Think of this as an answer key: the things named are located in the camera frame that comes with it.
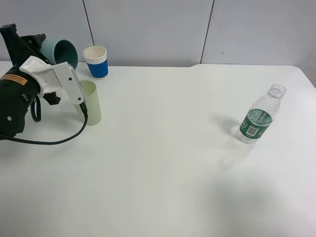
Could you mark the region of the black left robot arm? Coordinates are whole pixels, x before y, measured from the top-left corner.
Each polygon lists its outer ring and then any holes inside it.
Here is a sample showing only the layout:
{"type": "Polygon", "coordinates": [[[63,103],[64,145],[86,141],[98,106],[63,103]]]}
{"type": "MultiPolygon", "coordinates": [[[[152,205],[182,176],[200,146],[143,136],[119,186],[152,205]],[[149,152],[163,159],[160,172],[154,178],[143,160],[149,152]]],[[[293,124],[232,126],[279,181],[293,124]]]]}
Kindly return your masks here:
{"type": "Polygon", "coordinates": [[[23,132],[28,110],[31,110],[33,120],[41,120],[40,85],[36,79],[19,68],[30,56],[49,63],[40,52],[46,35],[20,37],[15,24],[2,26],[0,33],[12,62],[12,67],[0,78],[0,134],[14,137],[23,132]]]}

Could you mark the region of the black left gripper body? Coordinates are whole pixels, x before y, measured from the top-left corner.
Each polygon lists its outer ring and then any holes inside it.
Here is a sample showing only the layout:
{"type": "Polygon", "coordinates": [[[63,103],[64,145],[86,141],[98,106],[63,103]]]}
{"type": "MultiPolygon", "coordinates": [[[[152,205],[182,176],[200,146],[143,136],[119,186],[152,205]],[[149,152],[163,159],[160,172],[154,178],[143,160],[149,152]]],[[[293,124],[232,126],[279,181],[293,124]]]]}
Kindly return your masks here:
{"type": "Polygon", "coordinates": [[[0,107],[29,108],[34,102],[39,102],[40,86],[30,75],[19,70],[14,65],[0,78],[0,107]]]}

